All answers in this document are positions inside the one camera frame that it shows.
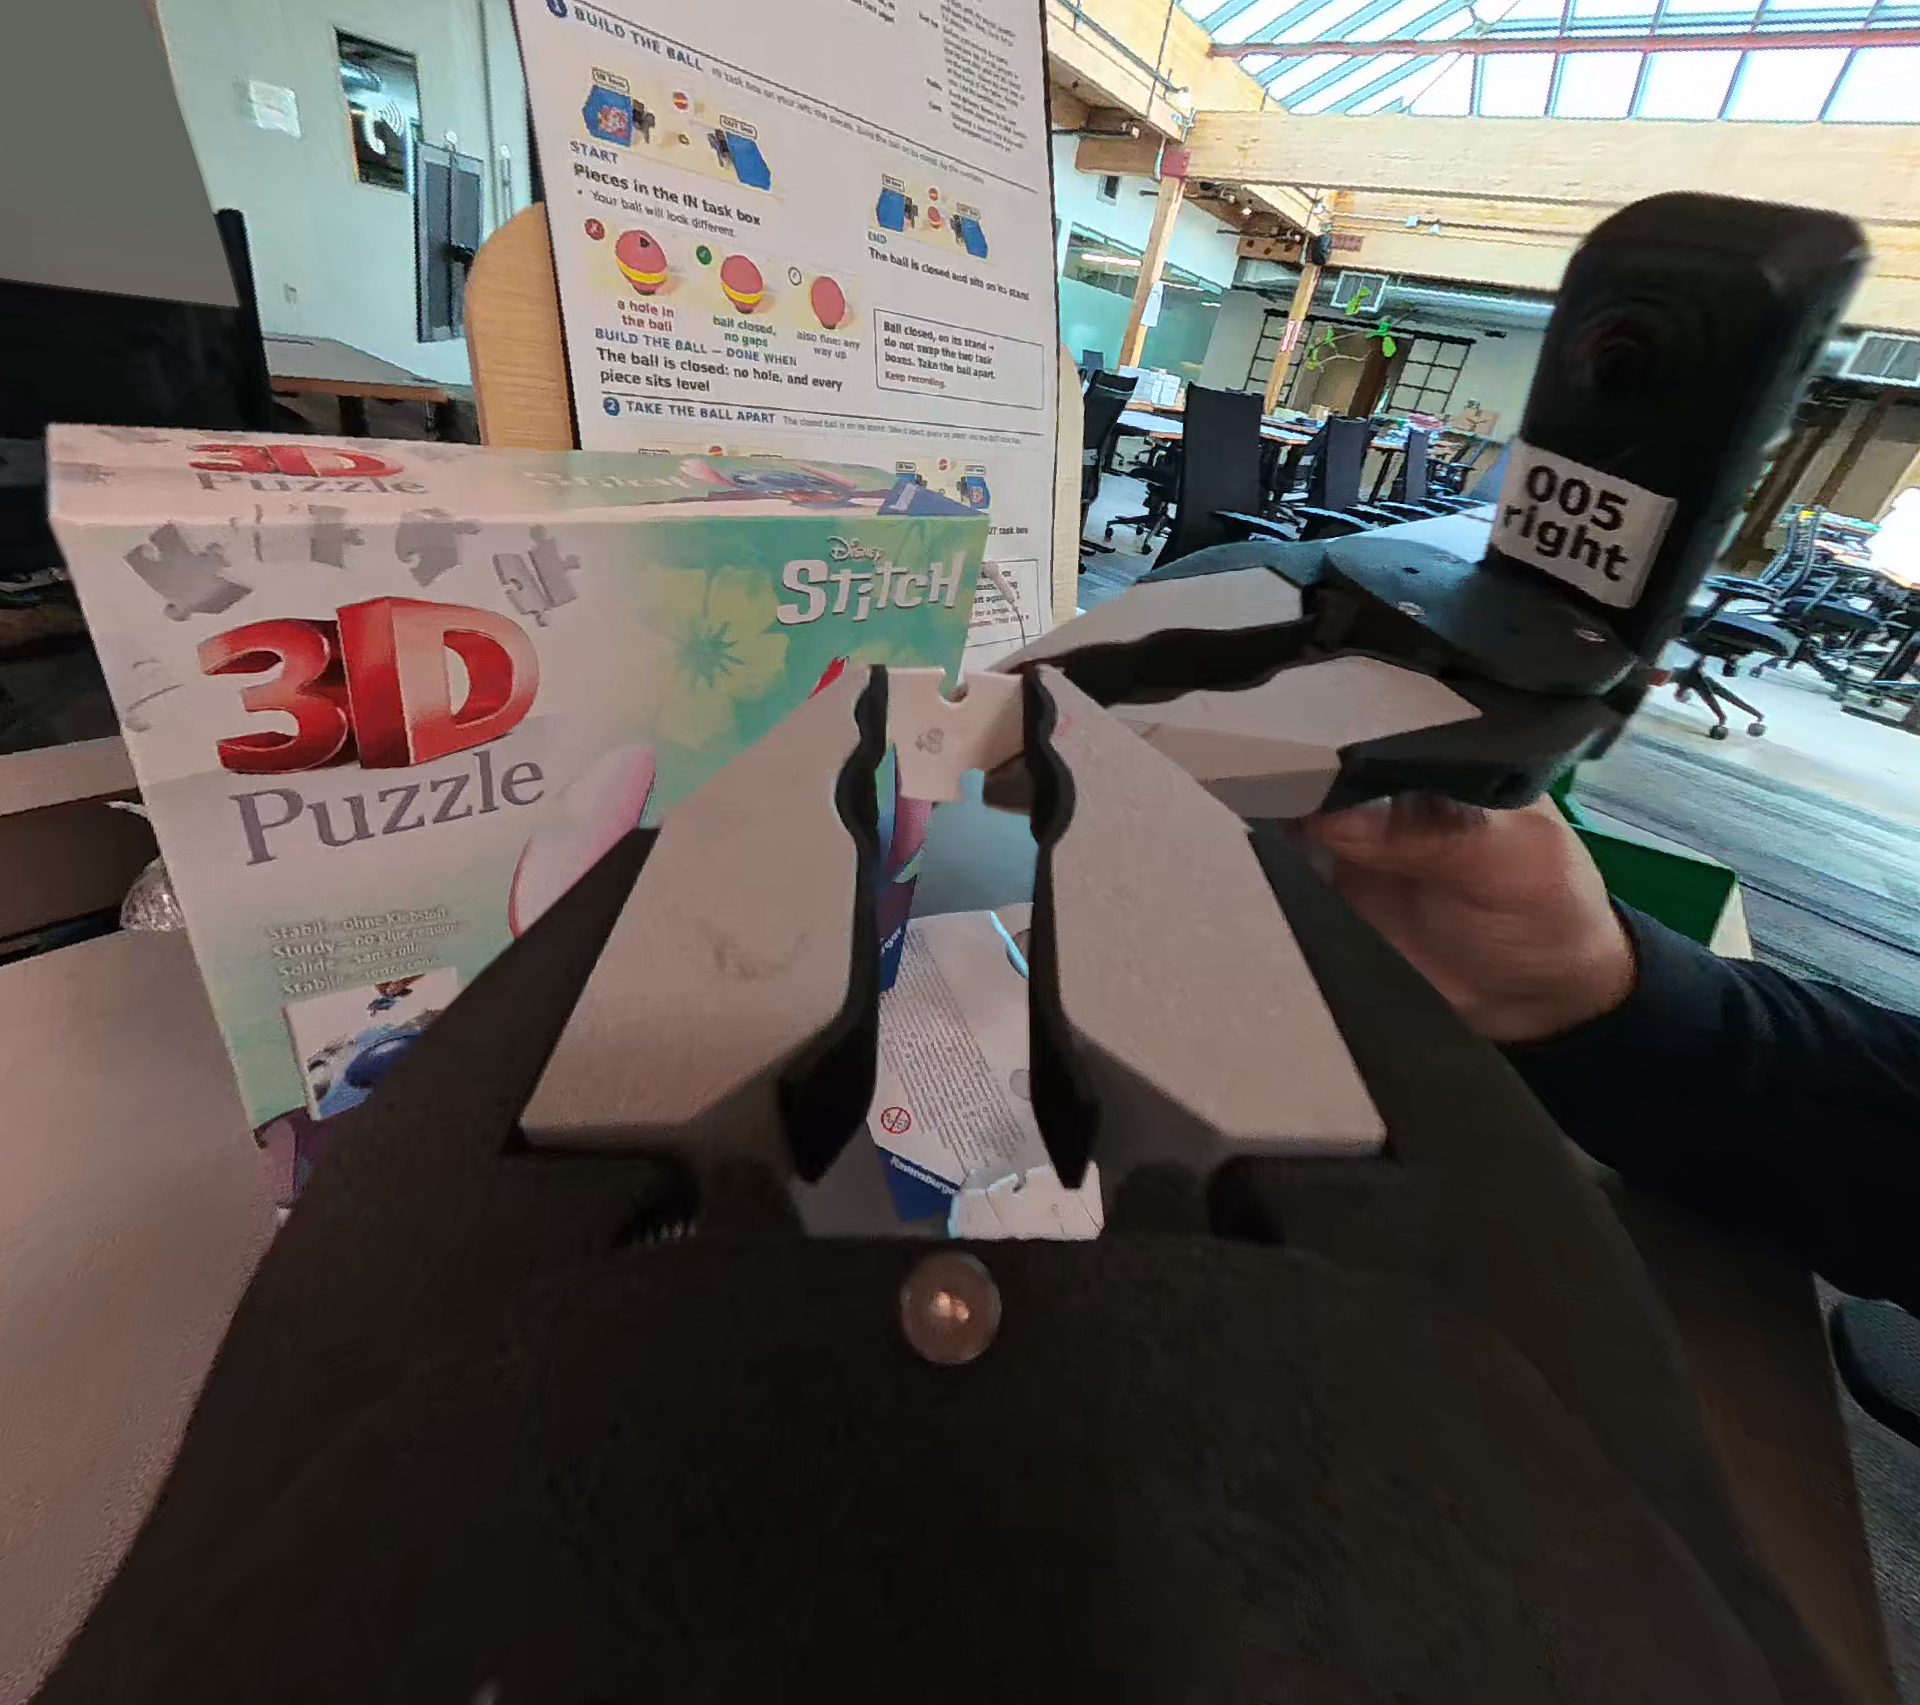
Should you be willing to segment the group of black office chairs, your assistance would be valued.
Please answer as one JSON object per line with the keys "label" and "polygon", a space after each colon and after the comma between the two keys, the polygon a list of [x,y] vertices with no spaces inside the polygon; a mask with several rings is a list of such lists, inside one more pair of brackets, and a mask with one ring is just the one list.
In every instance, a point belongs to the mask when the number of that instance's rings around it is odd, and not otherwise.
{"label": "group of black office chairs", "polygon": [[1744,380],[1740,396],[1570,414],[1551,442],[1522,432],[1488,502],[1367,516],[1296,499],[1296,516],[1277,518],[1260,511],[1256,400],[1197,389],[1148,577],[1279,570],[1303,590],[1326,661],[1399,662],[1482,710],[1345,747],[1359,765],[1348,781],[1427,779],[1512,806],[1518,790],[1600,757],[1672,647],[1707,639],[1735,602],[1769,599],[1761,577],[1714,565],[1769,481],[1799,396],[1792,380]]}

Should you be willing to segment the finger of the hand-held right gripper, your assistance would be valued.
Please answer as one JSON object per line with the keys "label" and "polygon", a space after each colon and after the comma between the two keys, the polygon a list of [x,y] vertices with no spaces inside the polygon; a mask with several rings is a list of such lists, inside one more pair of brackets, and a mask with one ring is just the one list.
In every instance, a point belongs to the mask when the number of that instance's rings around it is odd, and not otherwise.
{"label": "finger of the hand-held right gripper", "polygon": [[990,712],[1020,712],[1023,683],[1057,669],[1101,710],[1161,710],[1322,662],[1303,590],[1253,565],[1186,581],[1161,573],[1076,614],[990,670]]}
{"label": "finger of the hand-held right gripper", "polygon": [[1113,716],[1240,817],[1297,820],[1331,806],[1345,747],[1443,728],[1482,710],[1399,662],[1334,658],[1248,687],[1120,701]]}

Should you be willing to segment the green plastic bin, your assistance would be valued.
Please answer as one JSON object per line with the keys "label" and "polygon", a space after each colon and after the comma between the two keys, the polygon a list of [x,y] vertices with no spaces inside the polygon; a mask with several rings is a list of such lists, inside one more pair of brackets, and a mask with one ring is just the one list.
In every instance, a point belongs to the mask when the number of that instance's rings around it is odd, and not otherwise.
{"label": "green plastic bin", "polygon": [[1732,865],[1587,806],[1573,784],[1573,775],[1555,781],[1554,802],[1622,905],[1720,956],[1754,956],[1741,882]]}

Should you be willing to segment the person's right hand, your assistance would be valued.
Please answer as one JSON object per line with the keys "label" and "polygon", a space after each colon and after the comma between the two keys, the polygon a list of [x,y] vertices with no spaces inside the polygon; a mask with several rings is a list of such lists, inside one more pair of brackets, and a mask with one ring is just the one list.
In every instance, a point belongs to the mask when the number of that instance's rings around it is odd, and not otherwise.
{"label": "person's right hand", "polygon": [[1482,1038],[1551,1042],[1635,988],[1635,943],[1551,801],[1477,809],[1403,795],[1297,831],[1352,910]]}

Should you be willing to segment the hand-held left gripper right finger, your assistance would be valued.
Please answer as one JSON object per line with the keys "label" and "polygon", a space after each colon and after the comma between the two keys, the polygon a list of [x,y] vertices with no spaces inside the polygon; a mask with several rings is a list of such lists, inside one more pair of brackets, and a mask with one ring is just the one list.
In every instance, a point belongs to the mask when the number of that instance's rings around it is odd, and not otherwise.
{"label": "hand-held left gripper right finger", "polygon": [[1386,1121],[1248,821],[1054,666],[1023,669],[1028,1091],[1059,1182],[1378,1156]]}

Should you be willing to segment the person's right forearm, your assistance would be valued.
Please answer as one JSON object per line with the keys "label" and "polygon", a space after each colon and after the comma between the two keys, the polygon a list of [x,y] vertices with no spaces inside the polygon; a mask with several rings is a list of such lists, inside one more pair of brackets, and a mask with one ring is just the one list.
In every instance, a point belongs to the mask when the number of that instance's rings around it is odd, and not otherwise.
{"label": "person's right forearm", "polygon": [[1917,1312],[1917,1013],[1619,920],[1629,995],[1500,1053],[1629,1184]]}

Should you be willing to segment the white puzzle piece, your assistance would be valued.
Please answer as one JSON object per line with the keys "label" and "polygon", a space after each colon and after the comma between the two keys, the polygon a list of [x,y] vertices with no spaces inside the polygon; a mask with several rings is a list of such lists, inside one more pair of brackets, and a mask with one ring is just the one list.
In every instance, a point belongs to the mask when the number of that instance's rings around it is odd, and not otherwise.
{"label": "white puzzle piece", "polygon": [[898,798],[945,806],[968,772],[986,784],[1027,779],[1027,679],[1020,670],[965,676],[954,694],[938,669],[886,666],[886,738]]}

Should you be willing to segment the colourful cardboard puzzle box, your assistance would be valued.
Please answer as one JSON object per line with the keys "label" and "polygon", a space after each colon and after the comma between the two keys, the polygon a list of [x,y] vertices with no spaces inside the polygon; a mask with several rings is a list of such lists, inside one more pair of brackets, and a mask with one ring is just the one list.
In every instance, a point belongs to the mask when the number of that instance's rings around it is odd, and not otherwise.
{"label": "colourful cardboard puzzle box", "polygon": [[990,518],[905,472],[134,424],[46,516],[289,1204],[456,995],[851,666],[958,670]]}

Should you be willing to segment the green plant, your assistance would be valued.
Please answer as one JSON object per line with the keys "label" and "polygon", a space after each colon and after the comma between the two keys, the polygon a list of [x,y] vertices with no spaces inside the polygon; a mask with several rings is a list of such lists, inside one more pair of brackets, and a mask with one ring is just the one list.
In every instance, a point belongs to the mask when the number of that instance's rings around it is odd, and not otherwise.
{"label": "green plant", "polygon": [[1336,361],[1367,368],[1375,355],[1393,363],[1404,350],[1404,325],[1386,310],[1359,310],[1359,298],[1336,304],[1305,331],[1303,369],[1326,373]]}

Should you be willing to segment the white paper leaflet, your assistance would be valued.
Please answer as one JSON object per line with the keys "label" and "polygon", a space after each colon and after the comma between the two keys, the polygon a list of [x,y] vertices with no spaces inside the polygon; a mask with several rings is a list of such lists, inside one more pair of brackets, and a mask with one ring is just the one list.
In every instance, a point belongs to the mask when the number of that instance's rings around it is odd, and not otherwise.
{"label": "white paper leaflet", "polygon": [[1096,1239],[1098,1169],[1054,1169],[1032,1099],[1032,905],[908,920],[877,1001],[868,1116],[901,1226],[946,1239]]}

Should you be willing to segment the instruction sheet board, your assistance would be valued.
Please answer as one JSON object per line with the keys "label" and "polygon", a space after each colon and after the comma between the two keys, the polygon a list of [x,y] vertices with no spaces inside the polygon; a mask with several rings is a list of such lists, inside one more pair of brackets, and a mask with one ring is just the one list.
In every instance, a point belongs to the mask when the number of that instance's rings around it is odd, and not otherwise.
{"label": "instruction sheet board", "polygon": [[511,0],[580,443],[877,465],[990,524],[968,662],[1054,625],[1045,0]]}

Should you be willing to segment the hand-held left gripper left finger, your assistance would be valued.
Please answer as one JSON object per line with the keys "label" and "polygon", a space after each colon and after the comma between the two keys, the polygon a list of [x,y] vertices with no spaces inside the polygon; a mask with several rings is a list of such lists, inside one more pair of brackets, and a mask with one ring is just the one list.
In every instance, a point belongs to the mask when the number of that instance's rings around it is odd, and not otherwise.
{"label": "hand-held left gripper left finger", "polygon": [[529,1156],[821,1184],[877,1064],[890,675],[827,691],[676,806],[522,1113]]}

